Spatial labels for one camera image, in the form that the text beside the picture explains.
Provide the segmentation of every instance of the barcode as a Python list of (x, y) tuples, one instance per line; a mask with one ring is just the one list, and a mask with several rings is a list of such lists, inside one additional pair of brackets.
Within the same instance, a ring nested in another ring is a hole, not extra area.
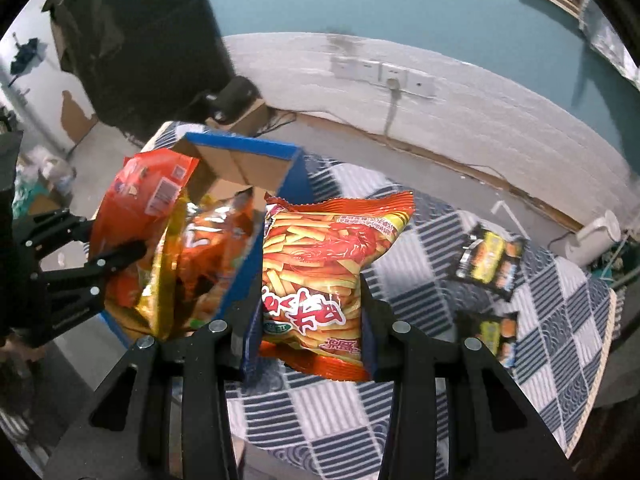
[(167, 213), (175, 199), (178, 198), (178, 193), (180, 193), (180, 186), (168, 178), (162, 177), (151, 199), (146, 204), (145, 214), (160, 216)]
[(187, 170), (185, 168), (182, 166), (176, 166), (174, 168), (174, 172), (171, 174), (171, 178), (174, 178), (175, 180), (182, 180), (186, 174)]

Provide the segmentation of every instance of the orange snack bag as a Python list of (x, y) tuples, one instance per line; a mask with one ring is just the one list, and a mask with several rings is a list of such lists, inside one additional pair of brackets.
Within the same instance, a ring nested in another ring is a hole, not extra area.
[(178, 263), (184, 299), (191, 301), (198, 281), (209, 284), (233, 272), (254, 233), (254, 188), (215, 202), (209, 193), (200, 201), (199, 212), (187, 225)]
[(104, 194), (89, 245), (89, 257), (132, 240), (144, 240), (146, 255), (113, 276), (106, 297), (134, 307), (150, 279), (156, 247), (169, 214), (198, 159), (159, 148), (125, 160)]
[(327, 379), (368, 380), (360, 271), (396, 241), (414, 212), (413, 194), (306, 205), (266, 199), (261, 354)]

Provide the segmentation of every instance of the yellow snack bag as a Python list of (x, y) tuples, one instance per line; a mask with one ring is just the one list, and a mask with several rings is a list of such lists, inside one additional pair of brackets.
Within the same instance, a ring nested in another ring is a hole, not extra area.
[(151, 277), (136, 305), (136, 310), (148, 321), (152, 335), (160, 340), (167, 339), (174, 326), (175, 279), (188, 202), (186, 192), (181, 192), (156, 247)]

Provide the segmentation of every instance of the chip bag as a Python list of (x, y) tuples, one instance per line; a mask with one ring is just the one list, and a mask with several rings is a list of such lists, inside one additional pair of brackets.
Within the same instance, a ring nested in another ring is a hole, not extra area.
[(174, 327), (176, 268), (182, 250), (188, 201), (186, 192), (181, 192), (158, 242), (151, 277), (136, 305), (136, 310), (149, 323), (152, 335), (162, 341), (169, 337)]
[(413, 194), (307, 205), (266, 200), (260, 352), (327, 379), (368, 380), (360, 270), (398, 238), (414, 212)]
[(516, 361), (517, 312), (494, 316), (494, 314), (458, 310), (455, 324), (460, 342), (467, 337), (478, 338), (511, 373)]
[(206, 193), (183, 237), (178, 277), (185, 301), (193, 300), (198, 292), (208, 292), (222, 277), (235, 273), (253, 233), (254, 188), (217, 202)]
[(198, 159), (166, 148), (138, 153), (125, 160), (104, 195), (89, 245), (89, 257), (132, 240), (144, 240), (146, 255), (107, 284), (106, 297), (133, 307), (149, 281), (156, 246), (180, 191)]
[(449, 269), (460, 282), (483, 286), (509, 301), (515, 290), (527, 239), (506, 240), (477, 224), (467, 235), (462, 253)]

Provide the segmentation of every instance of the checkered blanket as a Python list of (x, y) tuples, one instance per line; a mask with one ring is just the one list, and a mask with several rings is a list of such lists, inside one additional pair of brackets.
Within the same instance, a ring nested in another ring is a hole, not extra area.
[[(204, 126), (168, 123), (145, 149), (172, 146)], [(317, 155), (306, 157), (316, 201), (335, 196), (375, 198), (407, 189), (383, 174)], [(514, 378), (571, 453), (591, 411), (609, 351), (615, 294), (577, 266), (529, 244), (510, 303), (478, 286), (448, 280), (447, 267), (473, 213), (414, 190), (416, 213), (391, 250), (364, 271), (372, 293), (399, 319), (429, 336), (454, 340), (457, 309), (518, 311)], [(505, 237), (511, 234), (483, 222)], [(385, 445), (393, 384), (346, 383), (301, 374), (261, 360), (252, 384), (228, 384), (232, 433), (323, 479), (377, 478)], [(436, 380), (436, 477), (448, 457), (444, 382)]]

